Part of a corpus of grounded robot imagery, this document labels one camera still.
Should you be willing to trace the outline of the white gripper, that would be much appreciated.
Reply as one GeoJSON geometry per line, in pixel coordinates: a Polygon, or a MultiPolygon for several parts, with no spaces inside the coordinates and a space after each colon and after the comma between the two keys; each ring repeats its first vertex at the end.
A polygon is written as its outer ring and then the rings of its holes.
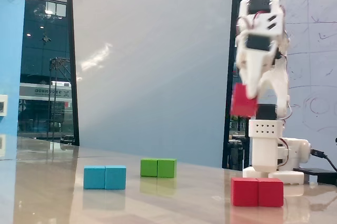
{"type": "Polygon", "coordinates": [[[246,96],[253,99],[257,96],[258,89],[272,88],[272,61],[276,49],[270,51],[252,50],[248,48],[236,49],[236,67],[240,76],[245,76],[246,96]]]}

